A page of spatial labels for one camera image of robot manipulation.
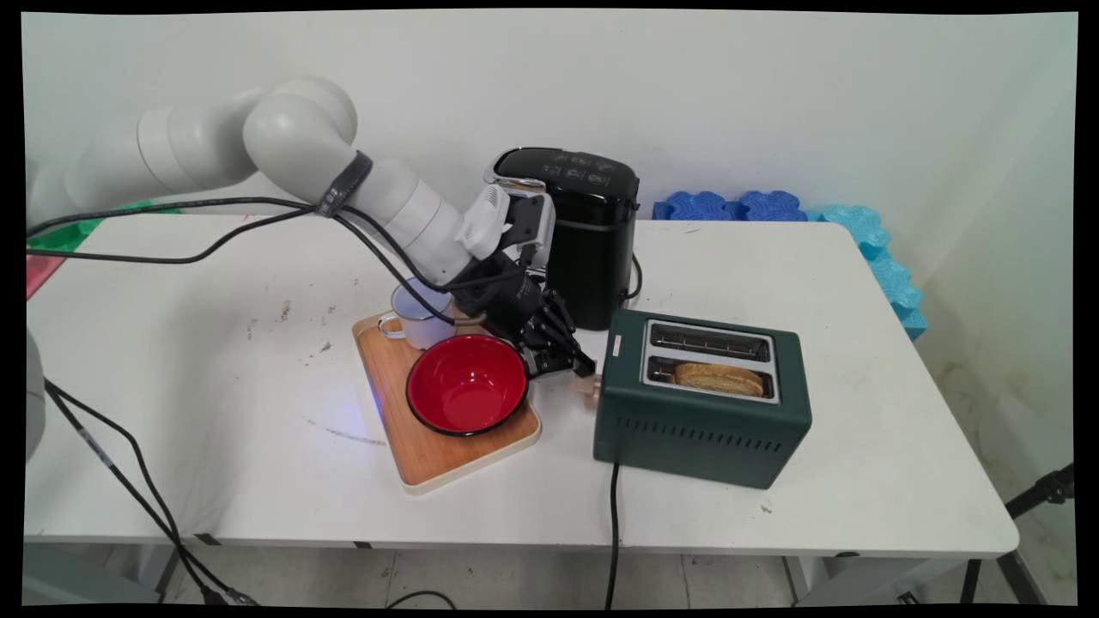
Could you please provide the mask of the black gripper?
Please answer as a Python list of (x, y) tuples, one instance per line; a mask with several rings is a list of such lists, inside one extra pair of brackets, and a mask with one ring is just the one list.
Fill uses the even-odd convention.
[[(471, 263), (449, 282), (457, 308), (468, 318), (484, 317), (487, 332), (518, 344), (529, 377), (564, 371), (587, 379), (597, 365), (574, 336), (576, 327), (564, 298), (542, 293), (525, 269), (510, 257)], [(529, 321), (535, 313), (535, 321)]]

